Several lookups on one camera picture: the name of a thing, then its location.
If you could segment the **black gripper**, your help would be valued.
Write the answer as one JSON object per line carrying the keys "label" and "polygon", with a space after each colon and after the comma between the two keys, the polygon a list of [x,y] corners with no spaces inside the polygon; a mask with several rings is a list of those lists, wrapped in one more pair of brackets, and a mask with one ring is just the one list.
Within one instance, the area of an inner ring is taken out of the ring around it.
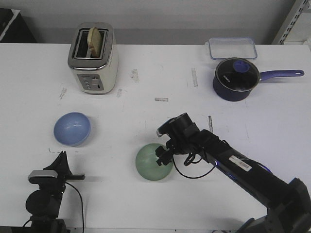
{"label": "black gripper", "polygon": [[[176,154],[198,153],[199,146],[194,138],[199,134],[200,130],[187,113],[168,119],[165,125],[166,134],[173,141]],[[159,166],[166,166],[172,160],[172,153],[167,151],[165,146],[159,146],[155,150],[155,154],[158,157],[156,163]]]}
{"label": "black gripper", "polygon": [[[63,170],[56,171],[63,160]],[[47,177],[43,180],[43,189],[49,192],[64,192],[66,189],[67,181],[84,180],[85,174],[73,174],[70,171],[66,151],[61,151],[57,158],[48,166],[43,169]]]}

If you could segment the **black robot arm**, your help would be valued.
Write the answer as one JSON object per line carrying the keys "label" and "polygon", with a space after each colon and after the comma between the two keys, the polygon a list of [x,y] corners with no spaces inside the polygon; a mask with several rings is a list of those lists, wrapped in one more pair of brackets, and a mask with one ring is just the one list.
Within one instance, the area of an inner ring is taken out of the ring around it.
{"label": "black robot arm", "polygon": [[157,135],[164,134],[170,139],[155,151],[158,165],[167,165],[175,154],[198,154],[267,208],[267,215],[249,219],[239,233],[306,233],[311,228],[311,199],[300,179],[285,183],[212,132],[199,130],[187,113],[161,125]]}
{"label": "black robot arm", "polygon": [[31,184],[39,185],[39,189],[31,193],[25,203],[26,210],[32,215],[28,222],[31,226],[22,226],[27,233],[69,233],[65,221],[58,217],[66,186],[72,187],[81,201],[82,231],[85,230],[83,199],[79,190],[68,181],[84,180],[85,174],[73,174],[69,168],[67,153],[61,151],[51,165],[33,170],[28,175]]}

